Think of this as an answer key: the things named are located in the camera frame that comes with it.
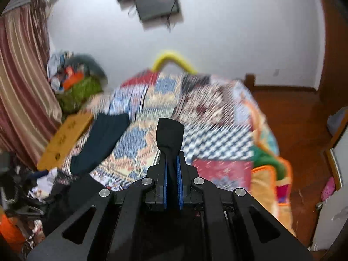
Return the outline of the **wooden lap board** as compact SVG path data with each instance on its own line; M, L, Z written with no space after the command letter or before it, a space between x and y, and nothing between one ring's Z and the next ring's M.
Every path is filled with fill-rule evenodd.
M48 143L37 170L51 170L61 167L77 140L87 131L94 117L91 112L69 115L54 137Z

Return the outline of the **white crumpled cloth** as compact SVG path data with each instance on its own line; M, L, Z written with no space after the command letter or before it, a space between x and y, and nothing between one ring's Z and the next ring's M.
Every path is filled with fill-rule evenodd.
M44 199L48 198L51 194L57 174L58 169L54 168L51 169L46 176L37 179L37 185L29 191L29 195L34 199L38 199L39 201L43 201Z

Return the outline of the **grey neck pillow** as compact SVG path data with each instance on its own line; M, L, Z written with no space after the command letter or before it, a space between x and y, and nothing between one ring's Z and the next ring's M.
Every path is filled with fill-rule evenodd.
M100 66L100 64L89 54L76 54L73 55L70 59L70 64L72 66L83 66L84 72L86 74L97 77L99 79L107 79L105 71Z

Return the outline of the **folded dark teal garment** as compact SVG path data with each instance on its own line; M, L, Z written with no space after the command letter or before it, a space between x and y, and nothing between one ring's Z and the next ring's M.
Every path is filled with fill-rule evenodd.
M70 171L81 176L94 170L113 151L130 124L126 113L99 114L79 155L72 157Z

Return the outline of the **patchwork patterned bedspread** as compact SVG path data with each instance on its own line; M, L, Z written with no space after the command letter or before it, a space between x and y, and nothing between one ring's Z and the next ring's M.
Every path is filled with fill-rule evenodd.
M56 167L65 176L75 177L70 171L71 159L81 152L100 113L126 113L130 120L111 154L88 173L118 191L142 179L158 163L156 130L161 118L184 126L181 150L186 162L221 189L249 190L251 170L261 166L273 166L277 180L286 176L266 118L240 80L145 72L111 92L93 96L82 111L91 112L94 121L61 167Z

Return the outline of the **wooden wardrobe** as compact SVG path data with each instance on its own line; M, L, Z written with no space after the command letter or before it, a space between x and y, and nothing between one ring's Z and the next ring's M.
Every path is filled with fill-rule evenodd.
M347 106L347 19L334 0L321 0L325 17L325 57L318 95L326 109Z

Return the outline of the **small wall monitor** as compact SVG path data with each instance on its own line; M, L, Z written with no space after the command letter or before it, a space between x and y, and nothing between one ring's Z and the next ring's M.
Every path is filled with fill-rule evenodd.
M135 6L142 22L169 17L180 12L177 0L135 0Z

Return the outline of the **striped pink beige curtain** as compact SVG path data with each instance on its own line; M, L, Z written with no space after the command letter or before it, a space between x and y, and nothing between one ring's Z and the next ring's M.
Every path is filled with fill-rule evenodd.
M1 150L34 169L61 124L47 78L47 0L1 15Z

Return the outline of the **yellow curved bed rail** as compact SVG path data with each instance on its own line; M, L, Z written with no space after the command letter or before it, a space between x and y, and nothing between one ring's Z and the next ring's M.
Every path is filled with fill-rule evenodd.
M181 54L174 51L164 51L160 53L152 65L152 71L159 72L169 63L177 65L188 74L197 74L197 70L194 69L194 67L187 60L185 60Z

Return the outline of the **orange box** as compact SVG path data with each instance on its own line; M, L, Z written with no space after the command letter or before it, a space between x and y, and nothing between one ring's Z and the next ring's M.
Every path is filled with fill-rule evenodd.
M65 91L69 90L73 85L79 83L81 80L83 80L84 74L82 72L76 72L73 75L69 76L63 83L62 87Z

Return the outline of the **black pants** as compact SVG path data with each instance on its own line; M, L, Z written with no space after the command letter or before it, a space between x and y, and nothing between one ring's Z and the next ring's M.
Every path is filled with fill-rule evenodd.
M177 178L177 155L182 147L184 126L171 119L161 118L157 125L157 147L166 157L167 183L166 183L166 207L180 209L182 207L179 198ZM85 173L81 176L65 176L57 174L54 186L49 197L47 211L42 219L45 235L52 233L82 205L87 203L98 191L109 189L118 191L118 187L111 183L100 183Z

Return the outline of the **wooden bed post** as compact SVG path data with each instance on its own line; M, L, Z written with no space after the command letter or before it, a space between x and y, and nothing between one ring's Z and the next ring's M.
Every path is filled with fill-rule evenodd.
M253 90L255 86L255 75L245 74L244 85L249 89Z

